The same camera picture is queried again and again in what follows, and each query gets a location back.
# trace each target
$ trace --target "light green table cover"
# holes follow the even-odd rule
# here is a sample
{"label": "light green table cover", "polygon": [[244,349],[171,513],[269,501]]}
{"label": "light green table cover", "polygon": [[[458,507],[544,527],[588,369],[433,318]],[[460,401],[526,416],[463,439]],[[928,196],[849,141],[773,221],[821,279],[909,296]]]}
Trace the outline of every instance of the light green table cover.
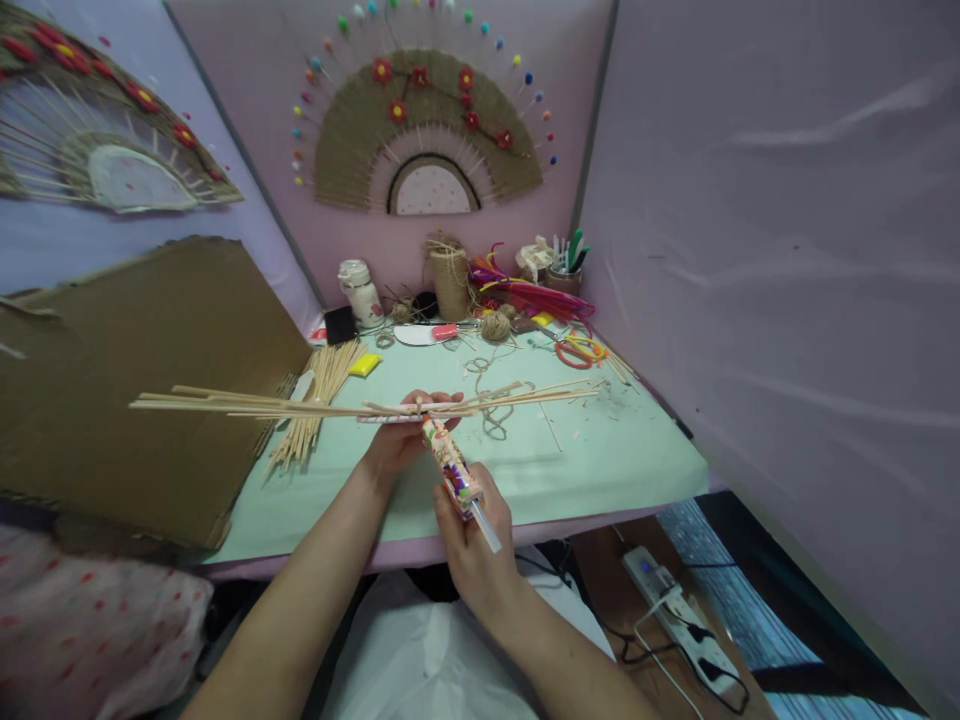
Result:
{"label": "light green table cover", "polygon": [[[369,343],[368,352],[382,355],[383,362],[365,379],[349,378],[336,398],[338,406],[361,407],[364,400],[395,404],[413,389],[459,390],[473,397],[477,375],[467,372],[464,364],[476,357],[489,359],[494,353],[497,359],[483,374],[481,391],[515,380],[546,387],[582,378],[609,379],[597,397],[544,403],[563,452],[557,449],[538,404],[514,408],[504,422],[507,439],[503,441],[483,432],[479,416],[464,419],[454,431],[467,461],[482,461],[493,474],[516,525],[652,507],[707,491],[706,461],[642,386],[623,385],[607,364],[589,370],[567,367],[542,335],[518,338],[520,350],[471,337],[476,350],[461,343],[456,352],[440,345],[399,343],[378,350],[372,336],[364,340]],[[205,562],[292,552],[333,501],[378,427],[353,418],[324,420],[306,467],[291,468],[286,474],[274,471],[264,484],[270,451],[283,434],[275,432],[237,498],[223,547]],[[381,541],[437,534],[432,486],[439,480],[429,454],[404,473]]]}

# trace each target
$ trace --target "cup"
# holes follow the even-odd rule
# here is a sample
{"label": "cup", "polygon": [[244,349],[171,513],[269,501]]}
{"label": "cup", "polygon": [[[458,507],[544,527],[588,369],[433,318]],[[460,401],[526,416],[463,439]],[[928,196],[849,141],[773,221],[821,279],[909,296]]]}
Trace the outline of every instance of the cup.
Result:
{"label": "cup", "polygon": [[567,295],[580,297],[580,285],[583,283],[583,268],[575,273],[565,273],[547,268],[547,279],[544,283],[551,290],[559,290]]}

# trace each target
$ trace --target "white fabric backdrop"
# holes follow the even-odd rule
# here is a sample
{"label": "white fabric backdrop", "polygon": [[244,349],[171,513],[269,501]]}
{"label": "white fabric backdrop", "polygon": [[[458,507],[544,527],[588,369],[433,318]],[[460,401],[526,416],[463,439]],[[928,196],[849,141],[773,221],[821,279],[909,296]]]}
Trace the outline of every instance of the white fabric backdrop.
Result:
{"label": "white fabric backdrop", "polygon": [[952,0],[621,3],[582,219],[601,332],[942,707],[960,706],[958,29]]}

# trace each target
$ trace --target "plug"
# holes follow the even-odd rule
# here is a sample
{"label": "plug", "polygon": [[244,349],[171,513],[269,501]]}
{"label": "plug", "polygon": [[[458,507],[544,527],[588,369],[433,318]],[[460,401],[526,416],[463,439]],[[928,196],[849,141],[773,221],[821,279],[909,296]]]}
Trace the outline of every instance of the plug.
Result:
{"label": "plug", "polygon": [[705,638],[713,638],[716,640],[716,637],[712,632],[706,628],[700,627],[699,625],[687,625],[687,632],[690,633],[690,637],[692,637],[698,643],[703,642]]}
{"label": "plug", "polygon": [[709,680],[710,682],[713,682],[718,677],[723,675],[723,671],[720,668],[718,668],[709,660],[705,660],[704,658],[700,658],[699,660],[697,660],[697,665],[700,666],[700,669],[703,670],[703,674],[706,676],[707,680]]}

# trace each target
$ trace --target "pink polka dot cloth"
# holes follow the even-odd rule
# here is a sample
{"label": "pink polka dot cloth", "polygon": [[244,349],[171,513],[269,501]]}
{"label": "pink polka dot cloth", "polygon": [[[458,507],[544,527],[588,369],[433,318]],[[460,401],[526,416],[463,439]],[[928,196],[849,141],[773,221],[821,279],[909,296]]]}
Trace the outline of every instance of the pink polka dot cloth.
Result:
{"label": "pink polka dot cloth", "polygon": [[0,525],[0,718],[123,720],[188,687],[213,586],[159,565],[64,555]]}

